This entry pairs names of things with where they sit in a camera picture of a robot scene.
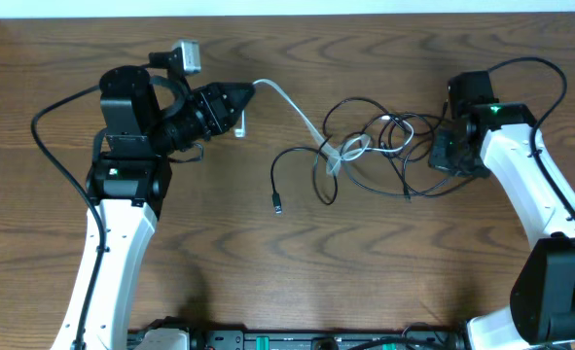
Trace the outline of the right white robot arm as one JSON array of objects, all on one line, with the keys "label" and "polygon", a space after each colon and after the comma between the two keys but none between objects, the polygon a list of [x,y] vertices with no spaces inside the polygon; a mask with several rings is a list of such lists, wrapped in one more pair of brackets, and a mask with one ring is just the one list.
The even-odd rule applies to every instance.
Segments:
[{"label": "right white robot arm", "polygon": [[494,176],[531,249],[507,306],[466,324],[470,349],[537,349],[575,341],[575,192],[546,149],[526,105],[502,103],[486,71],[448,82],[451,125],[431,167],[452,176]]}]

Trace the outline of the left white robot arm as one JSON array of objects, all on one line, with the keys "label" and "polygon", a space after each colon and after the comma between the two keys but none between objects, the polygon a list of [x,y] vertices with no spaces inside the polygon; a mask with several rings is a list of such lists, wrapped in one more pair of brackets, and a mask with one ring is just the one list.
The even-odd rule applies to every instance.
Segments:
[{"label": "left white robot arm", "polygon": [[140,66],[105,73],[98,88],[109,151],[93,153],[86,243],[55,349],[124,349],[144,254],[171,180],[170,155],[234,127],[255,93],[250,83],[190,89],[183,77]]}]

